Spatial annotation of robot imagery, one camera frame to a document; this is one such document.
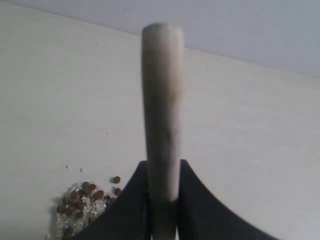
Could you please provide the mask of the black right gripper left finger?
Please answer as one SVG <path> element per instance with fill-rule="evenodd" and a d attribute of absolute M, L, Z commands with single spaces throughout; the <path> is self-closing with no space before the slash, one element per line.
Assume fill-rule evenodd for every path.
<path fill-rule="evenodd" d="M 116 200 L 73 240 L 150 240 L 147 162 L 137 165 Z"/>

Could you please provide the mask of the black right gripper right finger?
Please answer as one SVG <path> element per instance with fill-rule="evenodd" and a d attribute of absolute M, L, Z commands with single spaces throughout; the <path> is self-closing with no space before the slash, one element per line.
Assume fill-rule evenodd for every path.
<path fill-rule="evenodd" d="M 180 240 L 274 240 L 220 202 L 189 163 L 180 162 L 177 230 Z"/>

